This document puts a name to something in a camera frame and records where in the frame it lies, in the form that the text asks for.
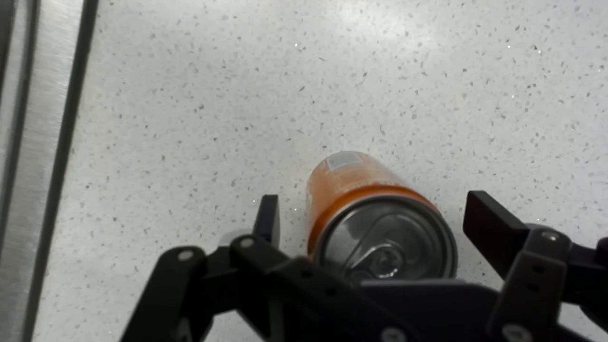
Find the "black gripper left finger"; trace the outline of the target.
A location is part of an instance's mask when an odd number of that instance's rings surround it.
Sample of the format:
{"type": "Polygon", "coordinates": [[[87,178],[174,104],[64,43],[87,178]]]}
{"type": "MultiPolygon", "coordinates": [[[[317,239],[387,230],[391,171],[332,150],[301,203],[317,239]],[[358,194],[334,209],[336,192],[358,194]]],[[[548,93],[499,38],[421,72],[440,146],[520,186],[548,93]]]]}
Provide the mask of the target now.
{"type": "Polygon", "coordinates": [[[237,311],[263,342],[353,342],[336,308],[341,285],[277,249],[279,197],[263,195],[252,232],[206,254],[165,251],[119,342],[204,342],[214,317],[237,311]]]}

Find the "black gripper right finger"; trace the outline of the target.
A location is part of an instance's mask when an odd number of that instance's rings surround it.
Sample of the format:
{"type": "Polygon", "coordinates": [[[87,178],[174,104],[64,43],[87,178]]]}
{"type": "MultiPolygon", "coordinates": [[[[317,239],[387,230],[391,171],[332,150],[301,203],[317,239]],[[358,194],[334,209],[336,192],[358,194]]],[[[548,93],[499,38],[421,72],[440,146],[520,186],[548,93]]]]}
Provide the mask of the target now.
{"type": "Polygon", "coordinates": [[[501,342],[586,342],[558,323],[573,304],[608,330],[608,237],[592,247],[526,224],[484,190],[465,195],[463,233],[503,279],[486,330],[501,342]]]}

